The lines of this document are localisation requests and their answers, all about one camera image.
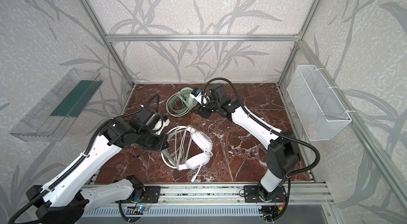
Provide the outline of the mint green headphones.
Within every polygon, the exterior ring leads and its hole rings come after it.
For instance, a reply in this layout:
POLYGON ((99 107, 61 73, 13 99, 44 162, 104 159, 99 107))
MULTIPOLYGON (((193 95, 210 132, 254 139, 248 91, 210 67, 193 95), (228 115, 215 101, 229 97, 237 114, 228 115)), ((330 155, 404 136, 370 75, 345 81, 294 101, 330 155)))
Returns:
POLYGON ((168 114, 176 118, 188 114, 198 104, 198 102, 190 96, 192 91, 192 88, 184 87, 180 91, 173 94, 166 102, 166 111, 168 114), (180 103, 182 108, 176 109, 176 103, 180 103))

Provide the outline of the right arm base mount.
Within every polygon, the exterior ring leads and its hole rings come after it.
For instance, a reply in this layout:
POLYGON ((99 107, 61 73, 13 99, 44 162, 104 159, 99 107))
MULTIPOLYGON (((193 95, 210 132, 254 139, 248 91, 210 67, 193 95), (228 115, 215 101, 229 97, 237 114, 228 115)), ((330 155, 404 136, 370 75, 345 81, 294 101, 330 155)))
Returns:
POLYGON ((272 200, 271 193, 259 185, 246 185, 243 187, 243 193, 245 203, 267 203, 272 200))

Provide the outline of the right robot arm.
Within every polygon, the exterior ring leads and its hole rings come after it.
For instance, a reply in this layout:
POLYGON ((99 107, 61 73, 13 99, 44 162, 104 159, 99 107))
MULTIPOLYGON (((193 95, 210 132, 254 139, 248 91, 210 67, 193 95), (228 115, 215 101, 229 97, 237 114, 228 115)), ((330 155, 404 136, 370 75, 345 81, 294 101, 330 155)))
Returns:
POLYGON ((290 183, 293 175, 308 172, 319 164, 321 155, 316 147, 292 137, 289 131, 283 132, 275 128, 249 111, 230 80, 226 78, 211 79, 204 85, 203 90, 194 88, 190 96, 198 103, 193 111, 202 118, 208 119, 213 113, 217 113, 244 128, 266 148, 268 170, 258 182, 261 201, 272 201, 277 194, 277 189, 282 187, 285 182, 290 183), (236 99, 232 100, 229 97, 223 85, 211 88, 209 90, 210 96, 207 96, 206 88, 209 83, 214 81, 228 83, 233 89, 236 99), (315 159, 310 165, 296 170, 295 167, 301 161, 300 145, 312 150, 315 159))

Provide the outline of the white headphones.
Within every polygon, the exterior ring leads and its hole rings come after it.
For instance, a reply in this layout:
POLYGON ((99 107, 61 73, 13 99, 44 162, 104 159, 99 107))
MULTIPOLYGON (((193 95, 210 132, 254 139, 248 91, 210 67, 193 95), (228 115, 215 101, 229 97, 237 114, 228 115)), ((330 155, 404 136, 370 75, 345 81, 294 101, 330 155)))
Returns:
POLYGON ((167 132, 170 147, 161 151, 164 164, 178 171, 201 170, 213 156, 213 142, 192 126, 176 126, 167 132))

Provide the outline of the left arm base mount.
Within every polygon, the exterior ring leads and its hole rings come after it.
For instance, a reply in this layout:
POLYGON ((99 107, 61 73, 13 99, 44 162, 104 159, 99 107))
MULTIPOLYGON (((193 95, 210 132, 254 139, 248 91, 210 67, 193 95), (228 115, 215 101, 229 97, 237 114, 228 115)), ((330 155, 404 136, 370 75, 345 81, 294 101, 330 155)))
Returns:
POLYGON ((158 203, 160 197, 160 186, 145 186, 139 187, 133 191, 130 197, 125 201, 126 203, 158 203))

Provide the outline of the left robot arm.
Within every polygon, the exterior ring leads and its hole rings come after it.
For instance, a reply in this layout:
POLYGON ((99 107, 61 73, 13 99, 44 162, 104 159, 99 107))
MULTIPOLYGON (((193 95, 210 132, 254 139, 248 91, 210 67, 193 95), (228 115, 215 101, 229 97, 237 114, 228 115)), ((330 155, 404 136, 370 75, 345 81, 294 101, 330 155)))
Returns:
POLYGON ((26 193, 29 202, 9 220, 10 224, 29 208, 37 208, 35 224, 74 224, 85 213, 115 201, 128 200, 142 192, 141 182, 133 176, 94 190, 83 185, 108 160, 122 149, 137 144, 145 150, 162 151, 168 147, 162 130, 169 119, 147 104, 130 113, 103 122, 92 135, 86 149, 60 174, 44 184, 34 185, 26 193))

